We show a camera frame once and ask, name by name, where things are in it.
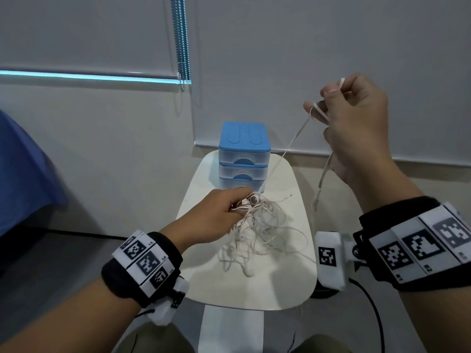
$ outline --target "hand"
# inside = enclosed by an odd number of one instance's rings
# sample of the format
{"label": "hand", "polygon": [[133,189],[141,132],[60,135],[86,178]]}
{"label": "hand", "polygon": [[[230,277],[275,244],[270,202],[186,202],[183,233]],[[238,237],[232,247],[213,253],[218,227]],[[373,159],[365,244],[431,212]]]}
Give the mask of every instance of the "hand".
{"label": "hand", "polygon": [[230,211],[253,191],[247,187],[213,189],[196,206],[160,232],[183,253],[194,244],[209,243],[229,233],[244,218],[242,213]]}
{"label": "hand", "polygon": [[[320,91],[318,105],[329,111],[324,137],[333,151],[332,166],[355,193],[363,212],[423,195],[396,166],[388,143],[388,97],[362,74],[345,79],[342,89],[329,83]],[[304,102],[309,113],[313,104]]]}
{"label": "hand", "polygon": [[[320,91],[318,105],[329,111],[330,123],[313,109],[311,114],[329,127],[324,137],[333,153],[333,169],[347,184],[352,176],[362,176],[380,161],[392,162],[388,144],[388,97],[368,77],[354,74],[342,89],[329,83]],[[304,102],[309,113],[313,104]]]}

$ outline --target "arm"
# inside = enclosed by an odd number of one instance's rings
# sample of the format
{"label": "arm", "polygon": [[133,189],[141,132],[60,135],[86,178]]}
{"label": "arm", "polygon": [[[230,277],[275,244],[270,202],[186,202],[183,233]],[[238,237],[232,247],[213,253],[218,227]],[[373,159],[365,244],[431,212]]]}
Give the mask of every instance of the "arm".
{"label": "arm", "polygon": [[[188,213],[161,230],[180,253],[219,239],[243,215],[228,212],[251,189],[213,190]],[[141,310],[131,298],[116,297],[101,278],[84,287],[0,346],[13,352],[110,352]]]}
{"label": "arm", "polygon": [[[325,101],[319,106],[331,116],[324,135],[334,153],[333,170],[353,190],[364,213],[423,195],[392,160],[383,90],[363,75],[352,75],[341,91],[331,83],[321,96]],[[311,107],[304,104],[308,112]],[[429,353],[471,352],[470,287],[399,294]]]}

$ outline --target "plastic drawer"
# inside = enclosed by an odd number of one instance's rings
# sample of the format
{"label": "plastic drawer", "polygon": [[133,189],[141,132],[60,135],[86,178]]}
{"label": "plastic drawer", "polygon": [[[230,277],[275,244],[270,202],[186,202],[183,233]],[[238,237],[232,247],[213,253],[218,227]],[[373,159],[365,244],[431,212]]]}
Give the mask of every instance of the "plastic drawer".
{"label": "plastic drawer", "polygon": [[219,165],[219,178],[249,181],[265,181],[268,167],[239,167]]}
{"label": "plastic drawer", "polygon": [[228,180],[224,178],[219,179],[219,189],[231,189],[237,187],[249,187],[254,192],[260,191],[264,181],[246,181],[246,180]]}
{"label": "plastic drawer", "polygon": [[219,149],[219,163],[244,167],[268,167],[269,152],[237,152]]}

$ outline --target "white table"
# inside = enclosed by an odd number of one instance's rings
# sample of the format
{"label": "white table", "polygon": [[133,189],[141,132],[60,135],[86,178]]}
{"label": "white table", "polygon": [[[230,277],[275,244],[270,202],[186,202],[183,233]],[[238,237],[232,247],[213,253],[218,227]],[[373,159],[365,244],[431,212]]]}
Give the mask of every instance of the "white table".
{"label": "white table", "polygon": [[[307,237],[307,245],[304,236],[297,231],[287,230],[288,244],[293,248],[303,248],[302,251],[273,251],[268,255],[254,255],[250,260],[253,277],[246,277],[239,265],[231,265],[229,270],[224,270],[224,263],[219,260],[218,252],[231,240],[228,235],[214,243],[195,245],[183,254],[180,270],[182,276],[190,281],[187,298],[219,306],[205,308],[200,333],[200,353],[241,350],[261,352],[263,311],[298,306],[314,291],[317,270],[309,221],[288,161],[281,159],[273,172],[280,158],[276,154],[270,155],[268,180],[263,195],[272,201],[287,198],[279,203],[287,216],[284,226],[303,232]],[[218,166],[218,151],[203,158],[177,217],[185,214],[209,191],[218,187]]]}

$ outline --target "black wristband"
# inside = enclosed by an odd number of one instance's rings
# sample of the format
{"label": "black wristband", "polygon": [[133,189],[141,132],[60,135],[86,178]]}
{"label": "black wristband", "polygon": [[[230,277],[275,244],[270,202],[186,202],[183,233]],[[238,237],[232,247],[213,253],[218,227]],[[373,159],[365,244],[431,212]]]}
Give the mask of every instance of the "black wristband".
{"label": "black wristband", "polygon": [[462,264],[407,283],[398,283],[368,240],[438,206],[440,203],[435,198],[423,196],[392,203],[360,217],[363,230],[353,236],[360,247],[362,258],[366,260],[376,280],[390,282],[399,291],[430,291],[471,285],[471,275],[469,275],[471,263]]}
{"label": "black wristband", "polygon": [[168,255],[168,260],[175,267],[174,271],[151,297],[147,297],[140,286],[128,274],[126,268],[121,266],[116,259],[113,258],[108,261],[101,270],[103,281],[113,294],[121,298],[132,298],[143,308],[159,298],[168,296],[172,292],[175,281],[180,275],[179,268],[183,261],[178,249],[165,235],[156,231],[150,232],[147,235],[155,240],[156,244]]}

